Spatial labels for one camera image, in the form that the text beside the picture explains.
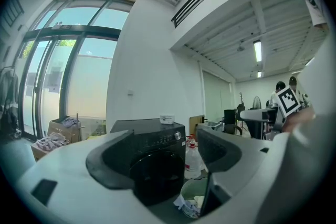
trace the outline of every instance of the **water bottle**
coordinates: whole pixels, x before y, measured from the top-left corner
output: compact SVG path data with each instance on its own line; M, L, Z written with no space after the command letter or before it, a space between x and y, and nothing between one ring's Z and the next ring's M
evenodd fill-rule
M186 179L198 178L201 176L202 158L198 152L197 143L191 139L186 145L184 177Z

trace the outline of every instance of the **washing machine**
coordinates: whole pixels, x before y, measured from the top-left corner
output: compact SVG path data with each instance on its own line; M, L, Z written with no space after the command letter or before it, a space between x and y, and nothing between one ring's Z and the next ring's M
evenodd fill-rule
M117 121L110 135L128 131L87 157L90 175L109 189L130 189L146 206L178 194L184 183L185 127L159 119Z

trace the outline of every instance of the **laundry basket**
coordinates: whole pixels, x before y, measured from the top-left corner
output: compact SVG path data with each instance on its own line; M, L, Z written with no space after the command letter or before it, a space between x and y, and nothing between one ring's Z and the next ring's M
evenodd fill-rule
M207 178L202 178L199 180L188 180L181 189L181 195L184 200L192 200L195 196L204 196L207 185ZM188 207L186 204L182 206L182 212L189 218L199 218L200 214Z

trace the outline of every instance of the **ceiling light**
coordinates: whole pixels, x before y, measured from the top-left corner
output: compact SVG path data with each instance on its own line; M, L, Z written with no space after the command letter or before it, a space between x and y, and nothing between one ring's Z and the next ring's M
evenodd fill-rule
M315 57L313 59L311 59L309 62L307 62L306 66L308 66L311 62L313 62L314 59L315 59Z
M256 59L257 59L257 62L260 62L261 59L262 59L262 53L261 53L261 41L258 40L258 41L255 41L253 42L254 44L254 50L256 51Z

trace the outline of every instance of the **white ceiling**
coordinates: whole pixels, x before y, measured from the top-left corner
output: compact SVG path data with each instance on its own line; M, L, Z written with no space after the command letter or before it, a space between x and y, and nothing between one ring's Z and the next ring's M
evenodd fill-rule
M312 27L305 0L253 0L223 16L187 47L218 64L237 81L302 69L326 34ZM262 62L253 41L261 40ZM244 50L237 51L239 45Z

